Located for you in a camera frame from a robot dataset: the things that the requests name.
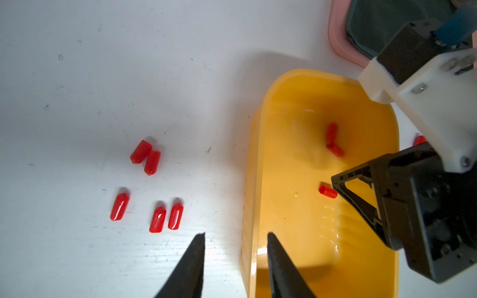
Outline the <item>red protection sleeve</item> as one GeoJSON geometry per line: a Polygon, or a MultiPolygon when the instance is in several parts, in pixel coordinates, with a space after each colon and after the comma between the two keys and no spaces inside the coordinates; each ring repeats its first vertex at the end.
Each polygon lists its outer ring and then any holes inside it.
{"type": "Polygon", "coordinates": [[[329,124],[326,135],[325,135],[326,144],[335,143],[335,141],[337,140],[338,131],[339,131],[338,124],[336,124],[335,122],[332,122],[329,124]]]}
{"type": "Polygon", "coordinates": [[[116,199],[111,210],[110,219],[112,221],[120,221],[124,217],[124,214],[129,203],[130,196],[127,192],[122,192],[116,196],[116,199]]]}
{"type": "Polygon", "coordinates": [[[160,233],[163,230],[164,222],[166,217],[166,208],[164,206],[159,206],[154,210],[149,232],[150,233],[160,233]]]}
{"type": "Polygon", "coordinates": [[[154,175],[159,167],[161,152],[152,150],[147,157],[147,161],[144,167],[144,171],[147,175],[154,175]]]}
{"type": "Polygon", "coordinates": [[[130,161],[134,164],[141,164],[149,156],[152,151],[152,144],[146,140],[141,140],[130,156],[130,161]]]}
{"type": "Polygon", "coordinates": [[[170,218],[168,221],[168,228],[170,230],[178,230],[180,228],[183,211],[184,211],[184,206],[180,202],[172,206],[170,218]]]}
{"type": "Polygon", "coordinates": [[[412,143],[412,146],[417,146],[417,145],[420,145],[420,144],[423,144],[427,141],[427,139],[425,138],[425,136],[423,135],[418,135],[414,138],[413,140],[413,143],[412,143]]]}
{"type": "Polygon", "coordinates": [[[335,143],[329,143],[326,145],[326,148],[338,158],[342,158],[345,155],[344,150],[335,143]]]}
{"type": "Polygon", "coordinates": [[[320,185],[318,190],[323,196],[329,197],[331,199],[335,199],[338,196],[337,191],[326,185],[320,185]]]}

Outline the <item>dark green cloth napkin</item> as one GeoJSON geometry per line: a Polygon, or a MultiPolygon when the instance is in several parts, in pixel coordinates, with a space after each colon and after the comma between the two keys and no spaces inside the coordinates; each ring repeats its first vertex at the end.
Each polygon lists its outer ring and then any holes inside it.
{"type": "Polygon", "coordinates": [[[456,11],[447,0],[353,0],[345,23],[348,41],[372,59],[413,21],[447,21],[456,11]]]}

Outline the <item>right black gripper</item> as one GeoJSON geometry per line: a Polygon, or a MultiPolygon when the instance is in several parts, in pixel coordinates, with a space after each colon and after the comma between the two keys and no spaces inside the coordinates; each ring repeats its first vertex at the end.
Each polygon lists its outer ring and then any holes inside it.
{"type": "Polygon", "coordinates": [[[477,262],[477,170],[448,173],[428,144],[420,144],[331,177],[333,189],[407,264],[443,283],[477,262]],[[360,180],[378,207],[346,187],[360,180]]]}

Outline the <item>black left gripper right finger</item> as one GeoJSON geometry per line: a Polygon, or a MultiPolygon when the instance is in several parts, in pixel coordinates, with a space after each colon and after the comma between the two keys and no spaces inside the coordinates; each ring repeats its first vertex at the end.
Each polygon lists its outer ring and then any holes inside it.
{"type": "Polygon", "coordinates": [[[316,298],[273,232],[267,235],[267,257],[273,298],[316,298]]]}

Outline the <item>yellow plastic storage box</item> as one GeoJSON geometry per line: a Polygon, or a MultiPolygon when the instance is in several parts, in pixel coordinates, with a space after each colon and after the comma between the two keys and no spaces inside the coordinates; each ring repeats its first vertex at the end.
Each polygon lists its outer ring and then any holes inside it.
{"type": "Polygon", "coordinates": [[[350,78],[298,69],[279,77],[252,118],[240,268],[250,298],[271,295],[267,235],[273,232],[319,298],[395,298],[399,255],[342,197],[319,192],[331,177],[399,150],[391,106],[350,78]],[[339,125],[338,158],[326,148],[339,125]]]}

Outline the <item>pink plastic tray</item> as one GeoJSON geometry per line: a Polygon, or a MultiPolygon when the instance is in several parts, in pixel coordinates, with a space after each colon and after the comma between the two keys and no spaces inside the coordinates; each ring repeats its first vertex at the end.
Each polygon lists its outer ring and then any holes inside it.
{"type": "Polygon", "coordinates": [[[336,54],[356,65],[365,68],[370,59],[360,53],[347,39],[346,20],[351,0],[333,0],[331,3],[328,36],[336,54]]]}

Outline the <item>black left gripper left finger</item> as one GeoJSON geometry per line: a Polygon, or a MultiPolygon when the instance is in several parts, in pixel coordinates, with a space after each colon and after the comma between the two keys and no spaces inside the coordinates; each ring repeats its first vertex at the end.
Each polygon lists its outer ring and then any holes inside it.
{"type": "Polygon", "coordinates": [[[202,296],[205,233],[195,235],[156,298],[200,298],[202,296]]]}

